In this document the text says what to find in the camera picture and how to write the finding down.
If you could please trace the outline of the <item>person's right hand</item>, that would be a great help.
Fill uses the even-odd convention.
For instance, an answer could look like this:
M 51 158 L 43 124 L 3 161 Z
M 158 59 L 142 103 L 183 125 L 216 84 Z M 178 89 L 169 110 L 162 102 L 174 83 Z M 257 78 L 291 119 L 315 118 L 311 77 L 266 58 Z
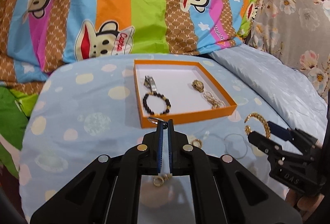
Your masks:
M 321 204 L 323 198 L 323 194 L 319 194 L 318 196 L 303 197 L 294 190 L 290 189 L 286 194 L 285 200 L 288 204 L 298 209 L 302 217 L 302 221 L 305 222 Z

